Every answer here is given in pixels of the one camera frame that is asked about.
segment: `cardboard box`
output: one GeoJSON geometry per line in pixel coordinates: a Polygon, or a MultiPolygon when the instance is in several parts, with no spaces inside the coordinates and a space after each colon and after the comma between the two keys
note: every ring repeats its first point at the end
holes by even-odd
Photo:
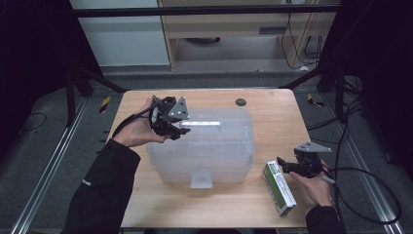
{"type": "Polygon", "coordinates": [[[271,161],[265,165],[262,177],[267,183],[277,212],[279,215],[287,215],[297,203],[289,190],[277,161],[271,161]]]}

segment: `table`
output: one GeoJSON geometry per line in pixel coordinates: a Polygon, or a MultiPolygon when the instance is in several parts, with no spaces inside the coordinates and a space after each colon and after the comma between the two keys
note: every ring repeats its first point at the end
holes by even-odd
{"type": "Polygon", "coordinates": [[[305,214],[314,206],[304,188],[285,176],[297,200],[287,216],[280,217],[261,177],[268,161],[277,156],[296,162],[293,148],[309,140],[291,90],[150,90],[123,96],[112,130],[147,98],[186,97],[191,107],[236,107],[244,98],[252,118],[256,152],[253,166],[241,183],[215,183],[211,189],[191,189],[189,183],[166,183],[152,168],[145,146],[134,148],[141,156],[133,193],[122,227],[263,228],[305,227],[305,214]]]}

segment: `hand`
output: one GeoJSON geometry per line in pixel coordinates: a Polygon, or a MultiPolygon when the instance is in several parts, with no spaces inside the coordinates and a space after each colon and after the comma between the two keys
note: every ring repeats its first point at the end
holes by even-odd
{"type": "MultiPolygon", "coordinates": [[[[134,114],[150,107],[151,104],[152,98],[147,99],[146,103],[139,110],[135,111],[134,114]]],[[[148,118],[149,111],[126,125],[113,139],[126,147],[139,146],[147,142],[165,142],[169,136],[159,136],[155,134],[152,131],[148,118]]]]}
{"type": "Polygon", "coordinates": [[[325,173],[320,173],[312,178],[302,177],[295,172],[290,172],[289,175],[306,188],[307,193],[316,205],[331,207],[330,185],[322,178],[322,176],[326,176],[325,173]]]}

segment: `black jacket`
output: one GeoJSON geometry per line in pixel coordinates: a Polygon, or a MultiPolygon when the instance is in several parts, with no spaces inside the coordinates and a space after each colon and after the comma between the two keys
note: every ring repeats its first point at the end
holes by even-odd
{"type": "MultiPolygon", "coordinates": [[[[109,139],[73,195],[62,234],[119,233],[140,157],[109,139]]],[[[334,208],[315,207],[306,217],[309,233],[344,233],[334,208]]]]}

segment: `gray carpet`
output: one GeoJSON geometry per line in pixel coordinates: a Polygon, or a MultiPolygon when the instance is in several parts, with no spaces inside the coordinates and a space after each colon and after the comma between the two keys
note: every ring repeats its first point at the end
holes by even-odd
{"type": "MultiPolygon", "coordinates": [[[[186,74],[186,75],[145,75],[128,77],[110,77],[114,83],[128,89],[185,89],[185,88],[228,88],[228,87],[276,87],[284,85],[298,77],[296,73],[228,73],[228,74],[186,74]]],[[[301,90],[313,90],[310,81],[301,90]]],[[[54,179],[41,203],[31,228],[60,229],[64,224],[69,200],[79,182],[93,162],[96,152],[103,146],[112,121],[115,117],[121,94],[116,94],[105,87],[93,83],[95,92],[90,97],[85,115],[71,140],[54,179]],[[105,113],[98,113],[102,100],[111,96],[105,113]]],[[[297,102],[307,126],[332,118],[328,107],[318,107],[307,102],[307,92],[295,92],[297,102]]],[[[324,98],[333,94],[315,98],[324,98]]],[[[46,122],[39,128],[23,132],[12,147],[7,163],[0,166],[0,229],[10,229],[28,201],[38,179],[42,175],[54,149],[61,137],[66,121],[64,90],[56,91],[40,98],[33,107],[34,112],[47,116],[46,122]]],[[[397,164],[388,164],[380,141],[371,130],[368,120],[361,112],[350,117],[351,137],[357,143],[357,149],[363,160],[368,163],[370,171],[379,176],[391,187],[403,207],[399,221],[404,233],[413,233],[413,183],[404,170],[397,164]]],[[[33,115],[27,120],[27,128],[35,128],[43,122],[41,115],[33,115]]],[[[330,167],[333,167],[337,142],[340,132],[335,123],[317,130],[309,131],[314,142],[331,147],[334,153],[321,154],[330,167]]],[[[348,149],[343,146],[340,151],[339,167],[352,167],[348,149]]],[[[357,173],[339,173],[339,185],[343,196],[364,215],[377,219],[364,186],[357,173]]],[[[387,233],[383,225],[374,224],[353,214],[342,206],[343,218],[349,233],[387,233]]],[[[282,229],[281,233],[297,233],[295,229],[282,229]]]]}

